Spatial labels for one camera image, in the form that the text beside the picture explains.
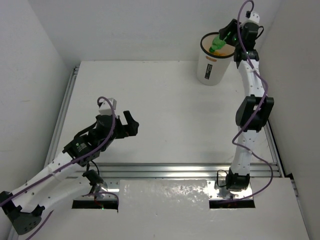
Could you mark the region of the green plastic bottle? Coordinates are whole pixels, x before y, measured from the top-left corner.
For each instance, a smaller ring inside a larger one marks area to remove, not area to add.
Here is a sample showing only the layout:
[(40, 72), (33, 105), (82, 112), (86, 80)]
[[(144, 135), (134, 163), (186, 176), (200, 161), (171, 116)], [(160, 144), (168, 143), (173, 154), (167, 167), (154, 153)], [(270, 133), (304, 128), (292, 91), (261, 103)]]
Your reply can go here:
[(212, 40), (211, 46), (209, 48), (209, 52), (213, 54), (215, 51), (222, 49), (226, 44), (227, 44), (226, 41), (224, 39), (221, 39), (220, 34), (218, 34)]

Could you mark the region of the orange bottle brown cap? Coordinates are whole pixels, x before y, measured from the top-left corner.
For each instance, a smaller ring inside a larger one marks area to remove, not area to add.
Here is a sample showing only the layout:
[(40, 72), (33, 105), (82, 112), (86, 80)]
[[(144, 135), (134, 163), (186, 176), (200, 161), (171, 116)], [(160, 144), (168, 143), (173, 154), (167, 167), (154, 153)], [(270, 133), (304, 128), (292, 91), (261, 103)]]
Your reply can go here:
[(225, 57), (225, 56), (228, 55), (227, 53), (224, 53), (224, 52), (221, 52), (221, 51), (218, 51), (218, 50), (214, 51), (212, 54), (215, 55), (215, 56), (220, 56), (220, 57)]

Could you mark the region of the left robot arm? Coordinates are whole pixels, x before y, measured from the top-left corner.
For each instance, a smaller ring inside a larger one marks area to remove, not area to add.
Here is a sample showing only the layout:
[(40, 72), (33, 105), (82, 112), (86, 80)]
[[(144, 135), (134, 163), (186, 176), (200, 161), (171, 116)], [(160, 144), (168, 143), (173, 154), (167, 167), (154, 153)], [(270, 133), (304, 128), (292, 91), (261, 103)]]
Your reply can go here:
[(51, 212), (62, 199), (77, 197), (80, 193), (91, 194), (103, 179), (93, 169), (87, 170), (76, 180), (75, 186), (53, 195), (54, 188), (64, 179), (86, 167), (98, 158), (115, 139), (134, 137), (138, 134), (139, 123), (130, 111), (124, 111), (126, 124), (111, 111), (101, 110), (96, 121), (79, 131), (57, 157), (44, 169), (13, 191), (2, 191), (0, 207), (18, 235), (37, 231), (43, 222), (43, 215)]

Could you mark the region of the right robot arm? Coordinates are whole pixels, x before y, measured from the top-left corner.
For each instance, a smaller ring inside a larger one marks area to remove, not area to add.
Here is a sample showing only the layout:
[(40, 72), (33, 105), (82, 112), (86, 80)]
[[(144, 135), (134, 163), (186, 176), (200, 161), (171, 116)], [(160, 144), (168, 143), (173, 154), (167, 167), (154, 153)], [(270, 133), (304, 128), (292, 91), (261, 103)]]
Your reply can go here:
[(275, 102), (272, 97), (267, 96), (267, 83), (261, 80), (259, 73), (260, 59), (255, 50), (259, 29), (256, 21), (240, 23), (233, 19), (219, 30), (219, 38), (235, 48), (233, 60), (245, 91), (244, 100), (235, 116), (239, 132), (232, 143), (236, 145), (236, 152), (225, 178), (225, 187), (231, 191), (242, 191), (249, 186), (252, 150)]

